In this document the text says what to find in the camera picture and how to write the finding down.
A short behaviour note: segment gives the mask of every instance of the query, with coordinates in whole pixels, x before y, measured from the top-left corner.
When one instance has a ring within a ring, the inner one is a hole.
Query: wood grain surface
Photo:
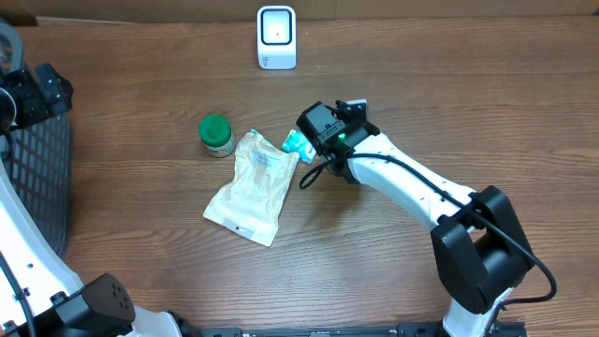
[[[446,178],[510,196],[555,300],[513,306],[531,336],[599,330],[599,19],[299,22],[298,67],[264,71],[253,23],[20,29],[30,65],[75,87],[72,238],[83,282],[108,271],[134,303],[199,327],[437,321],[449,297],[431,241],[367,186],[298,165],[272,247],[202,217],[233,176],[200,120],[280,145],[315,101],[366,97],[370,118]],[[548,291],[532,270],[513,297]]]

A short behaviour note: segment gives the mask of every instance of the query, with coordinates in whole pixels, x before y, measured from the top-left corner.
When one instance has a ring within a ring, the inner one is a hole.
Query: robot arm
[[[509,200],[493,186],[476,193],[425,168],[369,123],[366,111],[364,99],[337,101],[336,108],[317,102],[302,113],[297,125],[328,160],[322,167],[382,192],[431,233],[439,277],[453,298],[440,324],[443,333],[485,335],[497,306],[534,266],[496,233],[488,231],[477,242],[468,233],[491,223],[531,252]]]

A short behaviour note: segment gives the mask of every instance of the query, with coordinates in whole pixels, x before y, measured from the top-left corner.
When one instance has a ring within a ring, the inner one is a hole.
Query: white packet
[[[257,132],[248,132],[235,151],[235,178],[212,198],[204,217],[270,246],[299,157],[278,150]]]

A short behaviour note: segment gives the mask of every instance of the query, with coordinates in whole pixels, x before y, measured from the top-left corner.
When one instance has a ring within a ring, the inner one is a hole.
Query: white device
[[[260,66],[293,69],[297,63],[296,12],[289,6],[264,6],[256,19]]]

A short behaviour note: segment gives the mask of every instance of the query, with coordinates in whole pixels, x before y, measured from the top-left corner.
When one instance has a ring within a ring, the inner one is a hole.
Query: teal wrapper
[[[316,156],[316,150],[310,141],[298,130],[292,129],[289,131],[289,136],[287,136],[281,149],[288,154],[297,152],[299,160],[308,165],[312,164]]]

